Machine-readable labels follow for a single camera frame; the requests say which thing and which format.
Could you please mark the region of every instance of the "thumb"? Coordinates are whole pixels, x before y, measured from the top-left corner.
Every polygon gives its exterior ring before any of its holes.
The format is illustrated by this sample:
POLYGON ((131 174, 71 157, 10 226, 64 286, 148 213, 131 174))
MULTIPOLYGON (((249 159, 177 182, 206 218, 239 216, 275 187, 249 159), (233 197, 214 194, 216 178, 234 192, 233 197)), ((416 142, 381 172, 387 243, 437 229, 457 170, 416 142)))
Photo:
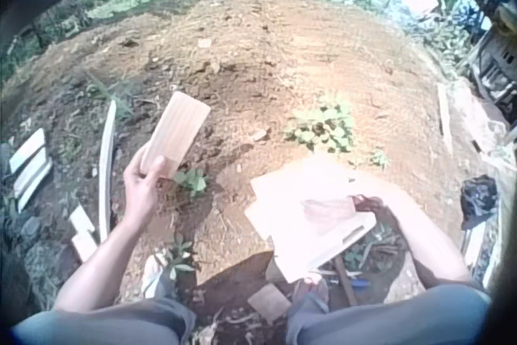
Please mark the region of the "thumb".
POLYGON ((153 164, 149 168, 149 172, 145 176, 144 181, 146 181, 150 186, 154 186, 160 179, 160 176, 164 172, 165 167, 166 158, 163 155, 156 157, 156 159, 153 161, 153 164))

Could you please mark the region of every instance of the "dirt mound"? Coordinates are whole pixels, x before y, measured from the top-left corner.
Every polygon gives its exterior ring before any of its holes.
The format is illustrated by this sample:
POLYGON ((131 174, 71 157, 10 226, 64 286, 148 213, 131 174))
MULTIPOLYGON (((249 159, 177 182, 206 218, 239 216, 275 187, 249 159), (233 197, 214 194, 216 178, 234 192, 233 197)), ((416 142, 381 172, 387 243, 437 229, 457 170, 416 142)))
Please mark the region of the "dirt mound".
MULTIPOLYGON (((190 201, 173 183, 163 184, 158 215, 124 277, 123 301, 138 296, 145 258, 176 228, 194 242, 199 265, 195 276, 183 277, 187 302, 193 288, 208 289, 203 305, 189 302, 201 320, 222 305, 249 309, 246 299, 263 285, 271 256, 243 214, 253 200, 249 182, 307 154, 285 142, 281 131, 293 108, 311 107, 321 95, 341 93, 355 118, 356 147, 343 161, 399 184, 459 241, 460 184, 478 172, 477 155, 462 140, 455 140, 455 157, 448 154, 439 132, 439 80, 401 32, 353 6, 192 0, 184 15, 163 10, 84 32, 51 47, 23 72, 31 77, 3 136, 14 135, 21 144, 29 133, 20 134, 19 123, 29 117, 32 130, 41 126, 48 134, 53 177, 31 206, 57 225, 51 239, 70 237, 61 215, 77 200, 97 223, 98 178, 92 171, 108 104, 106 91, 89 86, 88 74, 132 111, 116 127, 115 219, 124 213, 122 172, 149 139, 172 90, 212 108, 185 161, 208 172, 208 190, 190 201), (259 129, 267 129, 270 139, 254 143, 250 137, 259 129), (386 170, 368 163, 376 147, 390 160, 386 170)), ((230 327, 222 335, 235 330, 244 341, 244 329, 230 327)), ((263 335, 271 343, 278 332, 263 335)))

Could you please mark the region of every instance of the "fingers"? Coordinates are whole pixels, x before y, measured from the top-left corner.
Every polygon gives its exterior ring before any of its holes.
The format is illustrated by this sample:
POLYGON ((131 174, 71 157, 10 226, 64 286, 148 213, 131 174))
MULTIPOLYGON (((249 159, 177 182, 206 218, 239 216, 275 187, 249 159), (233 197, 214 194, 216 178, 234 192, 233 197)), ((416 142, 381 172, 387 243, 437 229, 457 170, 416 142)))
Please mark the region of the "fingers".
POLYGON ((131 162, 126 167, 124 171, 125 179, 135 179, 140 178, 140 164, 142 162, 142 158, 144 157, 145 151, 147 150, 148 143, 145 143, 138 151, 133 155, 131 162))
POLYGON ((145 177, 145 182, 150 186, 156 185, 156 182, 160 179, 162 172, 166 167, 166 158, 162 155, 154 159, 153 164, 149 168, 149 173, 145 177))

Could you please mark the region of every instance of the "seedling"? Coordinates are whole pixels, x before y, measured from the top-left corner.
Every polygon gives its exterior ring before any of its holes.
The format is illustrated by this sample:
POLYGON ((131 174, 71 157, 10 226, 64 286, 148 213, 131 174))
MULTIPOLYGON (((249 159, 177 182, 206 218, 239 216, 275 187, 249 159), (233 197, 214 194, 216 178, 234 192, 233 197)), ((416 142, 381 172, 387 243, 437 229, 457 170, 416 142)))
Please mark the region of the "seedling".
POLYGON ((176 234, 174 241, 168 244, 158 253, 158 261, 166 267, 169 272, 170 280, 176 281, 178 272, 193 272, 195 269, 185 261, 191 257, 188 251, 192 247, 192 242, 185 242, 182 234, 176 234))
POLYGON ((389 160, 386 156, 385 152, 382 149, 377 148, 374 152, 372 157, 370 158, 370 163, 379 166, 384 170, 386 167, 389 166, 389 160))
POLYGON ((330 153, 350 152, 354 120, 347 104, 341 99, 322 98, 319 105, 312 111, 293 112, 296 125, 284 131, 286 140, 298 141, 310 150, 321 145, 330 153))
POLYGON ((173 180, 181 187, 190 190, 191 197, 202 193, 207 187, 207 180, 201 169, 180 170, 176 172, 173 180))

